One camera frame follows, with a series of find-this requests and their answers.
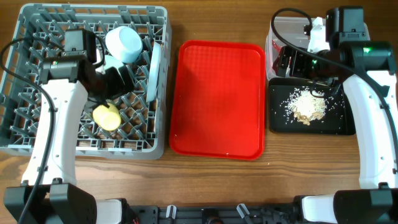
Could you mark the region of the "green bowl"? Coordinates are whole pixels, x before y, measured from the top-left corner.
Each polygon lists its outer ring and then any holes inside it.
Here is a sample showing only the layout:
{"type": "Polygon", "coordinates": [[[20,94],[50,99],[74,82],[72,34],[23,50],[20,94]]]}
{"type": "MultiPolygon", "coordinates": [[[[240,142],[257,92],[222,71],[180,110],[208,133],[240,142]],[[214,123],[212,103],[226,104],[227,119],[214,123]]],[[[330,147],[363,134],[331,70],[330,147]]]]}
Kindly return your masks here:
{"type": "Polygon", "coordinates": [[[114,67],[119,70],[123,66],[124,64],[118,59],[115,59],[111,55],[105,55],[104,64],[102,64],[102,66],[97,68],[96,71],[105,74],[105,71],[111,67],[114,67]]]}

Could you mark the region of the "yellow cup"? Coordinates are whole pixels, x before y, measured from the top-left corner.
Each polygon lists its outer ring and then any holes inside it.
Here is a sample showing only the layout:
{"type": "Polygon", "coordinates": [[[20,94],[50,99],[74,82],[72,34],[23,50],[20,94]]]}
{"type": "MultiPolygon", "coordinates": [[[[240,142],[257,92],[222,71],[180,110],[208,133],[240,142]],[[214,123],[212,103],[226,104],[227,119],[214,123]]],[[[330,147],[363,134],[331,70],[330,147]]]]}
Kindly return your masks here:
{"type": "Polygon", "coordinates": [[[119,110],[113,104],[99,105],[93,110],[94,122],[106,131],[114,131],[121,125],[119,110]]]}

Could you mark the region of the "light blue plate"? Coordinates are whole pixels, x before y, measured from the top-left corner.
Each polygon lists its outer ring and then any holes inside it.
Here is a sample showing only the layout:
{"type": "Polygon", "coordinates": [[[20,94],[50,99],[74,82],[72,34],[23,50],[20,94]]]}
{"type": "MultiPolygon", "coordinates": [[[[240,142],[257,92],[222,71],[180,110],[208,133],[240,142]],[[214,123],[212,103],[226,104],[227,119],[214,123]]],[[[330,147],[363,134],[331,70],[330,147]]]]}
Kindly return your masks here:
{"type": "Polygon", "coordinates": [[[162,47],[159,43],[154,42],[152,50],[152,58],[150,61],[149,77],[147,82],[147,97],[146,102],[151,102],[155,99],[156,86],[160,69],[162,47]]]}

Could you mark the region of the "light blue bowl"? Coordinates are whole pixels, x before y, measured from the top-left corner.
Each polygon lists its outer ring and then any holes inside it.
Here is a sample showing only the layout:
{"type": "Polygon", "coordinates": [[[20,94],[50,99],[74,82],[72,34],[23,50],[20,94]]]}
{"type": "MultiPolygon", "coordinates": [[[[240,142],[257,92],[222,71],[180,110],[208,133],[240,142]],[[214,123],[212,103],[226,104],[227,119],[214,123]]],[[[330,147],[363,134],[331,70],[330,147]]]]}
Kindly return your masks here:
{"type": "Polygon", "coordinates": [[[142,52],[139,34],[126,26],[117,27],[106,34],[105,43],[110,54],[122,63],[133,63],[142,52]]]}

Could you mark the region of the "red snack wrapper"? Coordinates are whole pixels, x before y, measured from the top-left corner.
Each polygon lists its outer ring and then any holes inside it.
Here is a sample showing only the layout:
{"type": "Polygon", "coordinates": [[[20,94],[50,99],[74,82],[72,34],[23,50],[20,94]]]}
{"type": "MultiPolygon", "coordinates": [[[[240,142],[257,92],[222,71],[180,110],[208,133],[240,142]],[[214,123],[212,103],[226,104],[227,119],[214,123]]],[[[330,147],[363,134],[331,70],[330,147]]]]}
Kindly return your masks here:
{"type": "Polygon", "coordinates": [[[274,55],[275,56],[275,60],[274,60],[274,62],[272,64],[272,68],[274,69],[275,72],[277,72],[278,69],[279,69],[279,60],[280,60],[279,54],[280,54],[281,47],[278,46],[277,43],[274,40],[272,41],[272,46],[273,46],[274,50],[276,51],[276,53],[274,55]]]}

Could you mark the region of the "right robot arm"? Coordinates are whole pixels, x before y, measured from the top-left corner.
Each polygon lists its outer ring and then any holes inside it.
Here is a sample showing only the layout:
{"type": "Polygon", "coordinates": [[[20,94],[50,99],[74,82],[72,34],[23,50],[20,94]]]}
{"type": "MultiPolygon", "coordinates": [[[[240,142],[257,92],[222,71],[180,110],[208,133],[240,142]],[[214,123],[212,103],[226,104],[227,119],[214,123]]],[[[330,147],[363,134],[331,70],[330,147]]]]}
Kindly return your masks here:
{"type": "Polygon", "coordinates": [[[292,223],[397,222],[397,64],[386,41],[371,41],[363,8],[326,13],[324,29],[304,26],[306,49],[285,40],[273,67],[279,77],[337,78],[353,113],[360,153],[358,190],[297,196],[292,223]]]}

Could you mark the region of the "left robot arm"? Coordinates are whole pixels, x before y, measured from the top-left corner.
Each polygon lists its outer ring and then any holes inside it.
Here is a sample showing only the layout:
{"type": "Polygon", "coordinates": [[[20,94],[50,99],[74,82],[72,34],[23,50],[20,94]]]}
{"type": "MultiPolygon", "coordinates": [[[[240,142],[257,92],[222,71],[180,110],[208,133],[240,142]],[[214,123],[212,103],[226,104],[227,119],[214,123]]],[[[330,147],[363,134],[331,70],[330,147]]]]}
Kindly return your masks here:
{"type": "Polygon", "coordinates": [[[100,37],[85,29],[68,29],[58,55],[48,57],[32,87],[41,94],[34,150],[21,184],[4,193],[4,205],[18,223],[139,223],[123,198],[97,200],[76,186],[78,128],[87,102],[112,107],[113,100],[133,90],[128,73],[97,59],[100,37]]]}

